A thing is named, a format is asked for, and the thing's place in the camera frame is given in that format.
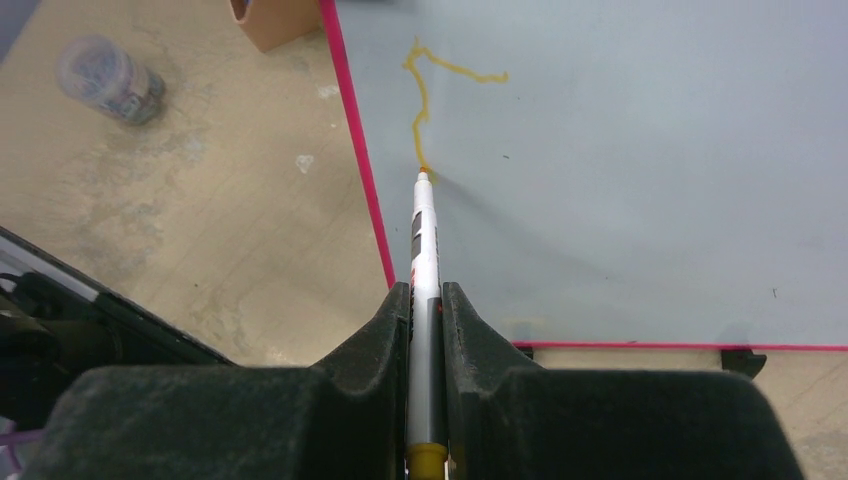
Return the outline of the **pink framed whiteboard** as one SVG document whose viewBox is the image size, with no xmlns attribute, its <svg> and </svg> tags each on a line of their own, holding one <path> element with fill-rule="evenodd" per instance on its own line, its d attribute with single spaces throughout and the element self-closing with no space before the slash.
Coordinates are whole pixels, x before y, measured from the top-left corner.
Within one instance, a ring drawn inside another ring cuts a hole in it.
<svg viewBox="0 0 848 480">
<path fill-rule="evenodd" d="M 847 346 L 843 1 L 324 1 L 384 275 L 539 346 Z"/>
</svg>

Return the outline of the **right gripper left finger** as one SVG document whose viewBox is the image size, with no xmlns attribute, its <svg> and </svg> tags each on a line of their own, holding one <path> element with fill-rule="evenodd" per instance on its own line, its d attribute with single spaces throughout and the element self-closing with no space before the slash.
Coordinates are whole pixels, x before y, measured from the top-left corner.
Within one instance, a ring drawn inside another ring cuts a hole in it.
<svg viewBox="0 0 848 480">
<path fill-rule="evenodd" d="M 26 479 L 401 479 L 409 288 L 308 367 L 109 366 L 59 398 Z"/>
</svg>

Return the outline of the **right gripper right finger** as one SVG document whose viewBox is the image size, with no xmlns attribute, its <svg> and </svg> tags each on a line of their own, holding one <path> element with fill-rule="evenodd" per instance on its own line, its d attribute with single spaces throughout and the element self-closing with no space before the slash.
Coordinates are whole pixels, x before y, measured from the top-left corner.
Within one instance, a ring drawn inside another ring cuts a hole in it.
<svg viewBox="0 0 848 480">
<path fill-rule="evenodd" d="M 547 369 L 442 289 L 460 479 L 799 479 L 766 397 L 718 371 Z"/>
</svg>

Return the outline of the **white marker pen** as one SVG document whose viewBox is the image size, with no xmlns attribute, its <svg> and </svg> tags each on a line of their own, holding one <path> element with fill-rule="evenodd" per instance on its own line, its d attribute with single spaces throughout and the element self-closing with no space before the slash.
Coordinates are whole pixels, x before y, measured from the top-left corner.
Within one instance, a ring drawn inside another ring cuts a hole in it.
<svg viewBox="0 0 848 480">
<path fill-rule="evenodd" d="M 407 446 L 447 444 L 438 223 L 433 185 L 421 169 L 413 192 Z"/>
</svg>

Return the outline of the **yellow marker cap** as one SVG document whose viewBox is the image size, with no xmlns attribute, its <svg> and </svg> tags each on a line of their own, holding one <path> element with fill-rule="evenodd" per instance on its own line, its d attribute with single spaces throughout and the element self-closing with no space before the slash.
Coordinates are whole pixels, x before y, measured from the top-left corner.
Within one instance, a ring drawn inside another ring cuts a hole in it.
<svg viewBox="0 0 848 480">
<path fill-rule="evenodd" d="M 406 449 L 410 480 L 444 480 L 448 449 L 439 443 L 418 443 Z"/>
</svg>

